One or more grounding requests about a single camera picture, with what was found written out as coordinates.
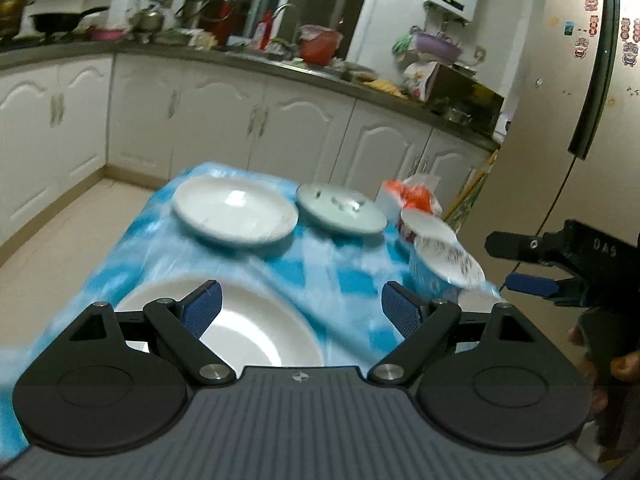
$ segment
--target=kitchen cabinet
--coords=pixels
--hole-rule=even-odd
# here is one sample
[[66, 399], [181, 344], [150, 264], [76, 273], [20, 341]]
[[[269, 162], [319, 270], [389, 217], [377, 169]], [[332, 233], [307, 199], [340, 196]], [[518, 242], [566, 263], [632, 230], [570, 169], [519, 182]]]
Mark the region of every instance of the kitchen cabinet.
[[175, 119], [171, 177], [203, 162], [246, 170], [266, 76], [219, 65], [187, 64]]
[[358, 101], [331, 183], [375, 199], [383, 180], [415, 173], [431, 127]]
[[489, 155], [481, 148], [434, 129], [418, 170], [440, 177], [435, 194], [446, 211]]
[[297, 182], [329, 182], [355, 99], [270, 77], [249, 169]]
[[61, 64], [56, 95], [61, 192], [106, 163], [107, 111], [113, 56]]
[[59, 195], [54, 137], [56, 65], [0, 75], [0, 207], [3, 238]]
[[126, 170], [168, 180], [172, 145], [185, 125], [176, 112], [184, 62], [117, 56], [111, 92], [108, 161]]

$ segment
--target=black wok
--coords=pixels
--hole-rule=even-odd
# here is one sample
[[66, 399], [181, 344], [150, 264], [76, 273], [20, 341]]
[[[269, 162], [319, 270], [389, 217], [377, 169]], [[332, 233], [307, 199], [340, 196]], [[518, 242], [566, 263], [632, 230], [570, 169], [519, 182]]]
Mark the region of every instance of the black wok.
[[78, 14], [74, 12], [44, 12], [42, 14], [32, 14], [31, 19], [33, 20], [33, 27], [38, 32], [43, 32], [50, 36], [55, 32], [71, 32], [85, 16], [108, 9], [109, 7], [92, 7]]

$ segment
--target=kitchen counter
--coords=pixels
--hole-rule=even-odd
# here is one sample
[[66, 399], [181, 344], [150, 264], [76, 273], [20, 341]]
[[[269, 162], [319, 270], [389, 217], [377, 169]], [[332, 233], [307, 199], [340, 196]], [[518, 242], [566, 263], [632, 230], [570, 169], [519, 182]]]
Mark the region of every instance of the kitchen counter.
[[218, 50], [195, 50], [176, 46], [145, 45], [130, 41], [59, 43], [0, 52], [0, 70], [56, 59], [96, 56], [110, 52], [114, 54], [140, 54], [171, 59], [210, 62], [311, 84], [379, 105], [387, 110], [421, 121], [488, 152], [499, 148], [499, 144], [492, 139], [468, 128], [459, 126], [458, 124], [443, 120], [426, 110], [419, 103], [399, 99], [392, 95], [369, 89], [363, 85], [349, 83], [316, 70], [289, 66], [277, 61], [247, 54], [220, 52]]

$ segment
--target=beige floor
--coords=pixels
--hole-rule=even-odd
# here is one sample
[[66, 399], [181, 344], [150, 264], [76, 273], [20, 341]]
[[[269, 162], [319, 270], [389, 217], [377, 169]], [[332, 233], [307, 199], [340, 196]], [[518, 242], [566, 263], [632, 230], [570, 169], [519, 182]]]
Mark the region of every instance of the beige floor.
[[0, 267], [0, 347], [30, 344], [80, 290], [151, 192], [102, 180]]

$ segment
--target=refrigerator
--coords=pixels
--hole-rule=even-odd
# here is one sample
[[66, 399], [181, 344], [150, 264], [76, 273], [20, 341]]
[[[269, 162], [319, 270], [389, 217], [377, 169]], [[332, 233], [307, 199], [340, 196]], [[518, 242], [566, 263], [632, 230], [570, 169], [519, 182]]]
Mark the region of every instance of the refrigerator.
[[[546, 0], [525, 91], [460, 242], [500, 285], [567, 277], [487, 255], [492, 231], [542, 234], [575, 218], [636, 245], [640, 232], [640, 0]], [[579, 309], [503, 291], [572, 360]]]

